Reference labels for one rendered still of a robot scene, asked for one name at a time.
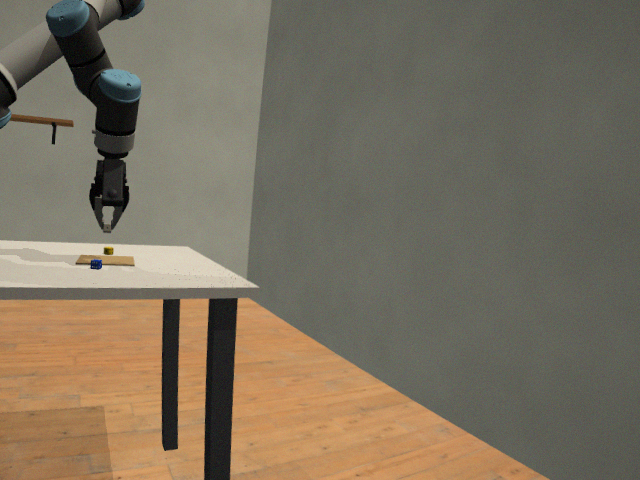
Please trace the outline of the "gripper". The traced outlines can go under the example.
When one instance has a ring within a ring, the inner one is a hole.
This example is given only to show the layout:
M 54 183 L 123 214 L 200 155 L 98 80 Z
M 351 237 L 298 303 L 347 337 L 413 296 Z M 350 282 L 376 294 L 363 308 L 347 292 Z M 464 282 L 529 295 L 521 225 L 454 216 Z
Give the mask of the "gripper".
M 115 153 L 108 153 L 105 151 L 101 151 L 100 149 L 98 149 L 97 151 L 100 155 L 104 156 L 105 159 L 120 160 L 120 158 L 124 158 L 128 155 L 128 152 L 115 154 Z M 91 183 L 89 200 L 90 200 L 92 209 L 94 211 L 94 214 L 96 216 L 96 219 L 98 221 L 98 224 L 100 228 L 103 229 L 103 226 L 104 226 L 103 213 L 104 212 L 102 208 L 104 206 L 102 205 L 102 201 L 101 201 L 102 200 L 101 195 L 102 195 L 102 181 L 103 181 L 103 163 L 101 162 L 103 162 L 103 160 L 97 160 L 96 176 L 94 177 L 95 184 Z M 111 220 L 111 230 L 113 230 L 116 224 L 118 223 L 121 215 L 123 214 L 129 202 L 129 186 L 125 186 L 125 183 L 127 183 L 126 162 L 124 162 L 124 171 L 123 171 L 123 206 L 122 207 L 113 206 L 114 211 L 113 211 L 113 219 Z

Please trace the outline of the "tan flat mat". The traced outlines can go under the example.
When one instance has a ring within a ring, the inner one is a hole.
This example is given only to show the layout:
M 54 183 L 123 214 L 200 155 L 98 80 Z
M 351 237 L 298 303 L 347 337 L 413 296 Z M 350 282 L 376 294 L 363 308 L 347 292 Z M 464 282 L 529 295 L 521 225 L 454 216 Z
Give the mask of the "tan flat mat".
M 135 266 L 132 256 L 104 256 L 104 255 L 80 255 L 76 264 L 90 265 L 91 260 L 102 260 L 102 265 L 110 266 Z

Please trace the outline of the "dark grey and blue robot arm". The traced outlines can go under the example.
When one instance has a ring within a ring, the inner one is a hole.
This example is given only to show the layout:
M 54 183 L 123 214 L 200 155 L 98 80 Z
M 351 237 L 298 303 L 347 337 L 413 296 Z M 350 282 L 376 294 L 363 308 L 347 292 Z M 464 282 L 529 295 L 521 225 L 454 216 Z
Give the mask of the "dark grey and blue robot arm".
M 11 119 L 8 107 L 17 90 L 64 56 L 77 89 L 97 107 L 95 146 L 115 154 L 131 151 L 141 81 L 113 69 L 98 31 L 115 19 L 136 16 L 144 5 L 145 0 L 63 0 L 44 22 L 0 50 L 0 129 Z M 123 205 L 123 171 L 123 160 L 104 159 L 103 206 Z

